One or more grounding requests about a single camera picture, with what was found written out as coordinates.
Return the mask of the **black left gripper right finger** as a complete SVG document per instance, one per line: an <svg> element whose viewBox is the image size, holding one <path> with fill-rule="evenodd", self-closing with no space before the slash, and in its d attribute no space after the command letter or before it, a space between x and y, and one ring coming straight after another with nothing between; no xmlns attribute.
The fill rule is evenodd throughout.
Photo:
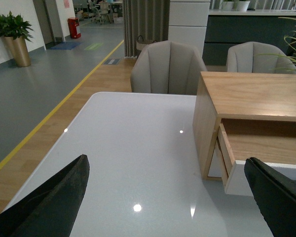
<svg viewBox="0 0 296 237"><path fill-rule="evenodd" d="M275 237L296 237L296 181L255 157L244 172L259 210Z"/></svg>

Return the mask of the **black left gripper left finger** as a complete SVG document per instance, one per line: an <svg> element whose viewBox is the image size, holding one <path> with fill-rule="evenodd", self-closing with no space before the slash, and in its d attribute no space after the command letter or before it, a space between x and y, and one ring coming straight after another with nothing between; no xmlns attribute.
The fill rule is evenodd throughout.
<svg viewBox="0 0 296 237"><path fill-rule="evenodd" d="M80 155L0 214L0 237L70 236L88 177L88 158Z"/></svg>

